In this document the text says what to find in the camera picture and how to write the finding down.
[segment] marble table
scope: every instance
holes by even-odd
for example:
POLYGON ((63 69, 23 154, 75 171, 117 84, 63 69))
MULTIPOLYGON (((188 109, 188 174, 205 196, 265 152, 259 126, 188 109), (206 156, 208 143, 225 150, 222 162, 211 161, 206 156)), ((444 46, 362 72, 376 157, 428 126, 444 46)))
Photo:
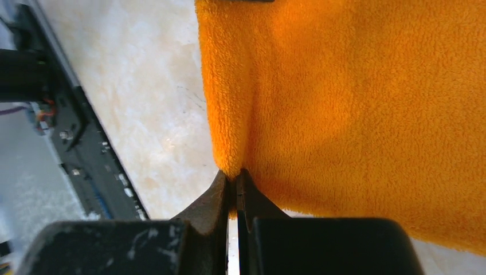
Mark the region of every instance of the marble table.
MULTIPOLYGON (((149 215, 170 218, 217 167, 194 0, 40 0, 149 215)), ((229 273, 238 274, 236 223, 229 273)), ((414 241, 427 274, 483 274, 486 258, 414 241)))

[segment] orange towel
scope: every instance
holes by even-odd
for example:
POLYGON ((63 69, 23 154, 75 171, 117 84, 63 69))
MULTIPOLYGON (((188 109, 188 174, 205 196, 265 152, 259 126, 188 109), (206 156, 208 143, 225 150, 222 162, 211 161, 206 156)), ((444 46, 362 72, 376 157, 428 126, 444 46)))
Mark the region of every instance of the orange towel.
POLYGON ((196 0, 216 164, 486 254, 486 1, 196 0))

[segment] orange cloth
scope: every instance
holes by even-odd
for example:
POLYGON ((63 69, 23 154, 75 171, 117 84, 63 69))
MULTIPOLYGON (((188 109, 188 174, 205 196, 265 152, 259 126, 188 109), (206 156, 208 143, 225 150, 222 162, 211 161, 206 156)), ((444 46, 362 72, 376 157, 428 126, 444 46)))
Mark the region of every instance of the orange cloth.
POLYGON ((286 209, 486 254, 486 1, 196 0, 214 158, 286 209))

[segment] purple cable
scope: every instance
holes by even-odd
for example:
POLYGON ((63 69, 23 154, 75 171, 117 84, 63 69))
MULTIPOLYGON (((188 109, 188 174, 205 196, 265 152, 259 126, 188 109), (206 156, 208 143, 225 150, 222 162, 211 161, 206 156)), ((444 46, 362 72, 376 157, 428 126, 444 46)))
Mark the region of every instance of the purple cable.
POLYGON ((21 111, 23 109, 25 109, 25 107, 18 106, 18 107, 12 108, 12 109, 0 110, 0 116, 9 115, 11 113, 16 113, 16 112, 21 111))

